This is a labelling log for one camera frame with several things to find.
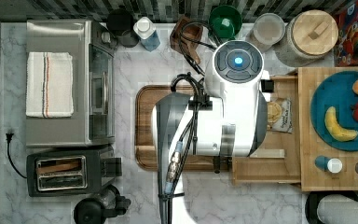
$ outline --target wooden cutting board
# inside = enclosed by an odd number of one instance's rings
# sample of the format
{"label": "wooden cutting board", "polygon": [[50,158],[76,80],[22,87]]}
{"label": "wooden cutting board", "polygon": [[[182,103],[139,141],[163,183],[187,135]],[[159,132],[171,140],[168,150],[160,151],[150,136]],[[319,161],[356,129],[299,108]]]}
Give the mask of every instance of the wooden cutting board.
{"label": "wooden cutting board", "polygon": [[[177,91],[192,94],[190,86],[178,86]],[[150,85],[138,91],[135,108],[135,158],[138,165],[149,171],[157,171],[157,151],[153,145],[151,116],[154,105],[171,93],[169,86]],[[186,171],[213,171],[213,157],[188,155]],[[222,159],[221,171],[228,171],[227,159]]]}
{"label": "wooden cutting board", "polygon": [[[358,67],[298,68],[301,188],[303,191],[358,190],[358,174],[355,172],[358,151],[348,152],[330,147],[315,132],[310,120],[310,101],[316,89],[326,78],[342,71],[358,71]],[[342,171],[331,175],[318,169],[314,161],[319,155],[339,158],[343,163]]]}

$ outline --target tile backsplash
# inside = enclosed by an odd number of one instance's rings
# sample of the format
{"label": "tile backsplash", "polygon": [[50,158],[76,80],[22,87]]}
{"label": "tile backsplash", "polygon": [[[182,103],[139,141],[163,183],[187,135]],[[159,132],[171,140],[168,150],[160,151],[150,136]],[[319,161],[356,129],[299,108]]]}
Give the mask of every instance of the tile backsplash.
{"label": "tile backsplash", "polygon": [[128,10],[137,20],[143,16],[153,22],[176,22],[182,15],[207,21],[211,11],[221,5],[235,7],[243,22],[254,22],[261,14],[278,14],[290,21],[302,11],[324,10],[337,14],[353,1],[349,0],[28,0],[47,19],[91,18],[106,21],[117,8]]}

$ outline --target white robot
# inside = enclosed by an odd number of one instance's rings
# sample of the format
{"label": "white robot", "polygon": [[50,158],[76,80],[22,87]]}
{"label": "white robot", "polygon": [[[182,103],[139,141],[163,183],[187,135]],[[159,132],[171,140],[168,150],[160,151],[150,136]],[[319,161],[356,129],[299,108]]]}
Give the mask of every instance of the white robot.
{"label": "white robot", "polygon": [[[152,132],[162,224],[196,223],[181,197],[186,147],[195,155],[246,157],[263,142],[267,131],[267,103],[260,85],[263,66],[263,57],[252,44],[228,41],[214,51],[207,65],[203,88],[208,104],[195,107],[196,96],[173,92],[155,105]],[[197,138],[188,140],[186,136],[194,132]]]}

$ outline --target white towel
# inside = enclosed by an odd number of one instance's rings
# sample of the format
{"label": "white towel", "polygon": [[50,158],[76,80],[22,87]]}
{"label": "white towel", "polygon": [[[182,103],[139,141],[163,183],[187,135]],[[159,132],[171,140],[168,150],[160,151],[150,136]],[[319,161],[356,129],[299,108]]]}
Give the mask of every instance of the white towel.
{"label": "white towel", "polygon": [[30,52],[27,73],[27,116],[72,116],[73,68],[69,53]]}

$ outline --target blue plate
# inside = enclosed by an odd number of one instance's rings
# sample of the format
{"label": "blue plate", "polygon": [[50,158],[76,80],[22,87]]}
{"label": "blue plate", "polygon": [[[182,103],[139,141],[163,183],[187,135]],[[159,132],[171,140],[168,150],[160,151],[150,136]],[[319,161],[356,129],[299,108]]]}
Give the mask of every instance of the blue plate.
{"label": "blue plate", "polygon": [[340,72],[328,77],[316,92],[310,102],[310,120],[315,131],[331,147],[344,151],[358,151],[358,135],[348,142],[338,142],[324,124],[324,116],[330,106],[337,111],[338,123],[347,129],[358,132],[358,122],[352,117],[351,105],[356,105],[358,95],[353,92],[352,85],[358,79],[358,72]]}

